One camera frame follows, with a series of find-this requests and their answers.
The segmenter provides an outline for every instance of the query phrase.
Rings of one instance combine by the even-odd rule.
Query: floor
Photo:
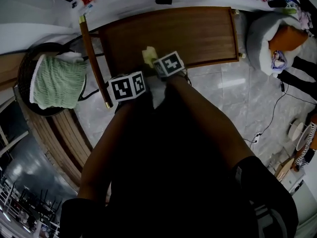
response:
[[[254,16],[250,12],[242,12],[235,16],[240,52],[246,51],[247,28]],[[98,39],[94,39],[93,44],[96,54],[102,53]],[[84,52],[81,41],[76,42],[72,49]],[[299,57],[317,62],[317,42],[315,39],[309,38],[304,43]],[[104,80],[110,79],[105,58],[99,57],[98,62]],[[290,68],[289,71],[303,80],[311,80],[300,70]],[[188,73],[193,87],[222,110],[232,120],[240,134],[249,141],[254,138],[257,132],[262,132],[269,125],[274,105],[277,99],[282,96],[280,81],[254,69],[247,58],[234,63],[193,68]],[[88,70],[87,78],[86,93],[88,94],[97,88],[91,68]],[[155,77],[148,78],[148,83],[153,93],[154,104],[157,106],[163,100],[164,84]],[[309,95],[292,86],[289,87],[287,93],[314,102]],[[252,144],[251,149],[254,154],[265,165],[270,163],[272,154],[281,151],[283,158],[286,159],[295,149],[287,137],[290,122],[294,118],[305,121],[307,113],[313,108],[313,104],[297,100],[291,96],[284,96],[276,105],[271,126],[260,137],[257,144]],[[114,115],[114,110],[115,107],[106,108],[100,93],[76,106],[75,112],[92,146],[95,146],[100,139]]]

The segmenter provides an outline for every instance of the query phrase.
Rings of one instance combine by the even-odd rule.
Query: wicker basket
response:
[[[36,47],[30,48],[25,57],[23,58],[19,72],[18,72],[18,89],[21,95],[23,102],[26,106],[32,110],[33,112],[37,113],[38,115],[50,117],[58,114],[64,108],[47,108],[47,109],[40,109],[39,106],[35,103],[30,103],[30,85],[32,76],[35,70],[35,66],[37,60],[34,58],[39,57],[42,53],[47,52],[58,52],[58,54],[62,54],[65,52],[72,51],[68,47],[65,47],[58,43],[43,43]],[[86,88],[86,82],[83,91],[80,94],[80,98],[82,97]]]

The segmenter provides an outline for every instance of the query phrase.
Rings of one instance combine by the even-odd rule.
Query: yellow object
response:
[[[283,9],[283,13],[284,13],[284,14],[296,14],[296,13],[297,13],[297,10],[294,9],[294,8],[291,8],[291,9]]]
[[[157,52],[153,47],[147,47],[146,50],[142,50],[144,63],[148,64],[151,68],[154,68],[153,61],[158,59]]]
[[[82,16],[79,17],[79,24],[80,24],[80,23],[83,23],[83,22],[85,22],[85,21],[86,21],[85,15],[82,15]]]

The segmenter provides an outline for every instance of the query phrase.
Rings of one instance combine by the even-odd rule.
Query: green towel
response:
[[[31,83],[30,101],[41,109],[73,109],[83,90],[86,68],[87,64],[83,61],[71,63],[44,56],[33,75],[35,80],[33,89]]]

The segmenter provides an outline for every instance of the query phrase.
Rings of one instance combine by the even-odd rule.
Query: black pants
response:
[[[307,75],[312,77],[315,81],[317,81],[317,65],[313,62],[309,62],[303,60],[299,57],[295,57],[293,65],[294,68],[300,69],[304,71]],[[292,85],[304,93],[309,94],[315,100],[317,100],[317,82],[311,83],[304,80],[299,79],[298,77],[290,74],[287,71],[282,71],[278,77],[282,82]]]

